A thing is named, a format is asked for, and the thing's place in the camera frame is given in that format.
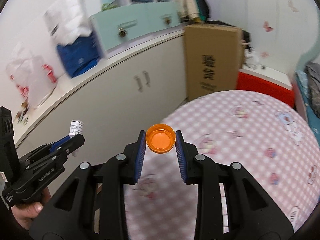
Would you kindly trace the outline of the person's left hand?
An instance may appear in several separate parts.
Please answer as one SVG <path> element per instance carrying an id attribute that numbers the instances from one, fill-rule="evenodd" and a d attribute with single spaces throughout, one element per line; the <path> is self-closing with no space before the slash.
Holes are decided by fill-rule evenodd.
<path id="1" fill-rule="evenodd" d="M 22 228 L 29 230 L 33 219 L 40 214 L 50 199 L 51 195 L 49 189 L 48 187 L 45 187 L 42 190 L 42 198 L 39 202 L 15 205 L 11 208 L 12 214 Z"/>

